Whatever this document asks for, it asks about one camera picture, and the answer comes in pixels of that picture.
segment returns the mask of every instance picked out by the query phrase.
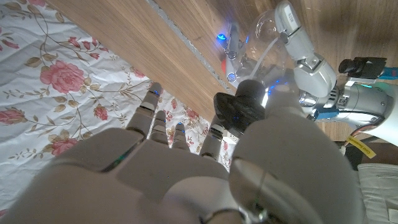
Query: white fabric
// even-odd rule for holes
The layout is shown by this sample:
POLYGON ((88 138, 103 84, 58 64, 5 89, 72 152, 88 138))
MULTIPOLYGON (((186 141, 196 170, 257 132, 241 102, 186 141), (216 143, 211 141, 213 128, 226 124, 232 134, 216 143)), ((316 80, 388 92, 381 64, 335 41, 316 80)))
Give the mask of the white fabric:
POLYGON ((398 166, 360 164, 358 171, 369 224, 398 223, 398 166))
MULTIPOLYGON (((152 82, 44 0, 0 0, 0 28, 1 216, 54 155, 123 127, 152 82)), ((209 122, 166 91, 158 107, 170 143, 182 122, 199 153, 209 122)), ((226 167, 232 150, 223 143, 226 167)))

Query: white cable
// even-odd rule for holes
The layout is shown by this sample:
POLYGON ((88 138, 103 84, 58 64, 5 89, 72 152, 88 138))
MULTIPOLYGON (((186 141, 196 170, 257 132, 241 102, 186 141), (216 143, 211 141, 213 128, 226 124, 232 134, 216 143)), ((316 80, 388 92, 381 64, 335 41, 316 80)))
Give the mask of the white cable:
POLYGON ((274 46, 275 42, 278 40, 278 37, 275 38, 266 48, 266 50, 264 51, 264 53, 262 53, 261 57, 259 58, 259 60, 257 61, 256 66, 254 67, 253 71, 251 72, 249 79, 253 79, 254 74, 256 74, 257 70, 260 67, 261 62, 264 60, 264 57, 266 57, 266 55, 268 54, 268 51, 271 49, 272 46, 274 46))

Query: silver metal cylinder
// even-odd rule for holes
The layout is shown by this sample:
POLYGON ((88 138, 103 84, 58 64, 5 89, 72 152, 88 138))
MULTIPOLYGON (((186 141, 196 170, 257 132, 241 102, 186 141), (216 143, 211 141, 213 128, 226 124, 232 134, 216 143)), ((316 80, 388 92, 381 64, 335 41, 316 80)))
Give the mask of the silver metal cylinder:
POLYGON ((346 87, 343 94, 338 98, 336 107, 340 111, 353 111, 352 113, 340 113, 334 117, 334 120, 346 122, 349 124, 362 126, 374 123, 378 116, 383 116, 390 102, 390 97, 380 88, 371 86, 362 86, 354 84, 346 87))

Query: rose print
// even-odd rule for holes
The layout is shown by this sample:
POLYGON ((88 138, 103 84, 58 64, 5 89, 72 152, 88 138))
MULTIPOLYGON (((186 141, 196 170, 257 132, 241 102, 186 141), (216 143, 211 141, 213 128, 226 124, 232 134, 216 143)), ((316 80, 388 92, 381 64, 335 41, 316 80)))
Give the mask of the rose print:
POLYGON ((195 111, 193 111, 192 109, 188 108, 186 110, 188 117, 190 117, 191 119, 195 119, 199 117, 199 114, 196 113, 195 111))
POLYGON ((45 1, 44 0, 27 0, 29 3, 35 6, 45 6, 45 1))
POLYGON ((1 42, 7 45, 8 47, 12 47, 13 49, 19 49, 19 46, 17 44, 11 43, 10 41, 1 40, 1 42))
POLYGON ((145 75, 142 72, 140 72, 140 71, 138 71, 136 69, 134 70, 134 74, 136 75, 137 78, 144 78, 145 77, 145 75))
POLYGON ((192 141, 192 137, 187 136, 187 145, 188 145, 188 147, 190 147, 192 144, 194 144, 194 142, 192 141))
POLYGON ((90 53, 90 56, 92 56, 96 60, 98 60, 98 58, 100 57, 100 55, 98 53, 90 53))
POLYGON ((175 98, 172 99, 172 108, 175 109, 177 108, 178 104, 177 104, 177 100, 175 98))
POLYGON ((226 141, 223 141, 223 148, 224 148, 224 151, 227 151, 228 143, 226 141))
POLYGON ((169 144, 172 144, 173 138, 174 138, 174 132, 175 132, 174 125, 171 128, 167 128, 166 132, 167 132, 167 135, 169 136, 169 144))
POLYGON ((80 48, 80 44, 76 41, 76 37, 70 37, 68 42, 73 44, 73 46, 80 48))
POLYGON ((171 114, 171 112, 170 111, 166 111, 166 110, 163 110, 163 111, 166 114, 166 120, 167 121, 171 121, 172 118, 173 118, 173 115, 171 114))
POLYGON ((97 46, 97 40, 94 37, 93 37, 93 41, 91 43, 93 43, 94 47, 97 46))
POLYGON ((203 128, 203 130, 201 131, 201 134, 205 136, 205 135, 207 135, 208 132, 209 132, 209 126, 206 125, 206 127, 203 128))
POLYGON ((50 70, 40 74, 40 81, 44 84, 52 84, 52 87, 60 93, 79 91, 83 84, 83 71, 76 65, 57 60, 50 70))
POLYGON ((7 108, 5 111, 0 111, 0 122, 4 124, 25 123, 26 121, 27 119, 25 118, 24 112, 16 108, 7 108))
POLYGON ((94 115, 103 121, 108 119, 108 111, 100 104, 94 109, 94 115))
POLYGON ((90 43, 89 43, 87 40, 82 41, 82 43, 83 43, 83 46, 85 46, 85 48, 86 48, 87 50, 90 49, 90 43))
POLYGON ((51 154, 53 154, 55 156, 59 156, 61 153, 63 153, 66 150, 70 149, 76 143, 77 143, 77 140, 73 139, 73 138, 54 142, 52 144, 53 151, 51 152, 51 154))

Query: robotic hand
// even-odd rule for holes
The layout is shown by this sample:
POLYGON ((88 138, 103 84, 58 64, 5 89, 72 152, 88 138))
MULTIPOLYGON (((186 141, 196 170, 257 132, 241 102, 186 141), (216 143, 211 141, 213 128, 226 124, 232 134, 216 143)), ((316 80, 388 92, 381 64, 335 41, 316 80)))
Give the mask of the robotic hand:
MULTIPOLYGON (((242 101, 258 103, 264 87, 254 82, 238 87, 242 101)), ((216 162, 220 120, 212 122, 200 156, 189 152, 182 124, 169 148, 163 111, 156 114, 150 132, 160 91, 158 83, 152 85, 126 129, 107 129, 56 157, 0 223, 362 220, 359 188, 348 161, 305 117, 289 84, 275 86, 263 119, 246 128, 230 172, 216 162)))

